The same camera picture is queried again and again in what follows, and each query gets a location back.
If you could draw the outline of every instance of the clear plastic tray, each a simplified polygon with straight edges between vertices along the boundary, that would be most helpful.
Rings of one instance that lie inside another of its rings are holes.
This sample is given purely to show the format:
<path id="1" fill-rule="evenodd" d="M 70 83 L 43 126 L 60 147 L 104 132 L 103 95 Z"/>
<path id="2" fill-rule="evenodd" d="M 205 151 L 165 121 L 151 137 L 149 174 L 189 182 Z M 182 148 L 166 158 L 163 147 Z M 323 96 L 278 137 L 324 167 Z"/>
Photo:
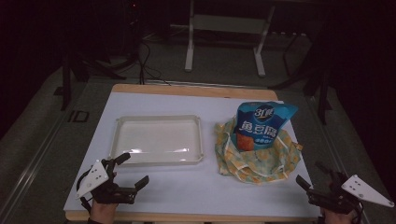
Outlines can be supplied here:
<path id="1" fill-rule="evenodd" d="M 117 123 L 110 157 L 130 153 L 123 165 L 195 164 L 204 156 L 197 116 L 122 117 Z"/>

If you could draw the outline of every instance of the table edge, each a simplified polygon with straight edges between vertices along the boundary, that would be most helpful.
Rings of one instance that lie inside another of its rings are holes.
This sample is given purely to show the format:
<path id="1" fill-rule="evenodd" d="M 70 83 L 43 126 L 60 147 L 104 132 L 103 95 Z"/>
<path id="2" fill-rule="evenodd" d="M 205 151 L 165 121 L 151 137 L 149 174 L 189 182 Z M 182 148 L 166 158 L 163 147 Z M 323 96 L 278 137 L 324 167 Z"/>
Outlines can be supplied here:
<path id="1" fill-rule="evenodd" d="M 70 221 L 88 220 L 87 211 L 66 211 L 65 216 Z M 128 213 L 117 212 L 116 221 L 150 221 L 150 222 L 235 222 L 235 221 L 258 221 L 258 222 L 296 222 L 315 221 L 316 217 L 261 217 L 261 216 L 228 216 L 206 214 L 166 214 L 166 213 Z"/>
<path id="2" fill-rule="evenodd" d="M 163 85 L 135 85 L 116 84 L 111 92 L 130 92 L 164 95 L 224 97 L 235 99 L 270 100 L 277 101 L 276 93 L 271 90 L 195 87 L 195 86 L 163 86 Z"/>

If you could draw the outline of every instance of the white gripper bracket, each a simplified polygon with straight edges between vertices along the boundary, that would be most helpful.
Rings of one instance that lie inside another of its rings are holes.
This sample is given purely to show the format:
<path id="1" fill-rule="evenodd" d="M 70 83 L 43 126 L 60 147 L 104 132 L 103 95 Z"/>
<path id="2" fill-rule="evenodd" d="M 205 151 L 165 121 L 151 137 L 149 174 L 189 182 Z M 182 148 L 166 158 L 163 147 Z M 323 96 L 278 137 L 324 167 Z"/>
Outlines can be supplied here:
<path id="1" fill-rule="evenodd" d="M 86 193 L 91 192 L 91 190 L 96 189 L 107 180 L 108 176 L 105 167 L 100 161 L 96 161 L 84 181 L 82 181 L 82 184 L 77 191 L 77 199 L 81 198 Z"/>
<path id="2" fill-rule="evenodd" d="M 350 177 L 342 185 L 342 188 L 361 200 L 370 203 L 378 203 L 387 207 L 394 206 L 394 202 L 388 200 L 382 194 L 378 193 L 378 191 L 366 184 L 357 175 Z"/>

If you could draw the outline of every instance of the robotic arm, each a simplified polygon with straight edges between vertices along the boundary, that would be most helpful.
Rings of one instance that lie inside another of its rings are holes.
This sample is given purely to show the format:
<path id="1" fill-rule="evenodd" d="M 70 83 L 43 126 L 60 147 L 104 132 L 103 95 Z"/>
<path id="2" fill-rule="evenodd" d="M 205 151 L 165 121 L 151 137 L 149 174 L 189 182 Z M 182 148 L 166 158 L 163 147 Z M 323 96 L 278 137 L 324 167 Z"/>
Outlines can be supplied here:
<path id="1" fill-rule="evenodd" d="M 133 204 L 139 190 L 147 185 L 149 177 L 146 175 L 134 184 L 134 188 L 121 188 L 114 183 L 115 165 L 120 165 L 131 158 L 129 153 L 124 153 L 116 159 L 96 161 L 90 170 L 85 172 L 77 182 L 77 199 L 82 206 L 91 212 L 91 206 L 83 197 L 90 192 L 98 203 L 128 203 Z"/>
<path id="2" fill-rule="evenodd" d="M 357 175 L 348 178 L 344 173 L 327 169 L 319 162 L 316 163 L 316 166 L 330 176 L 332 183 L 329 186 L 330 192 L 321 192 L 311 189 L 311 186 L 297 175 L 296 182 L 306 191 L 309 203 L 340 214 L 349 214 L 355 210 L 357 213 L 355 223 L 361 223 L 363 211 L 361 200 L 388 207 L 394 206 L 394 202 L 386 199 Z M 324 223 L 324 217 L 320 217 L 318 223 Z"/>

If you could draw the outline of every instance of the floral cloth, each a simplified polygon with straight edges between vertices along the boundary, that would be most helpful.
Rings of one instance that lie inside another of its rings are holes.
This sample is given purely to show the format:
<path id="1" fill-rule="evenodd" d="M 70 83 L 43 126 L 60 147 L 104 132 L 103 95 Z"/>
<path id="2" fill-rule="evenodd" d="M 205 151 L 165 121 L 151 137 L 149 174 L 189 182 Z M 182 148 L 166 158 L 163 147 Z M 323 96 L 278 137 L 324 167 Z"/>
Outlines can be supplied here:
<path id="1" fill-rule="evenodd" d="M 242 182 L 257 185 L 288 178 L 300 161 L 303 146 L 292 142 L 288 132 L 280 130 L 271 147 L 240 152 L 234 141 L 235 122 L 236 118 L 233 118 L 215 126 L 219 173 L 234 175 Z"/>

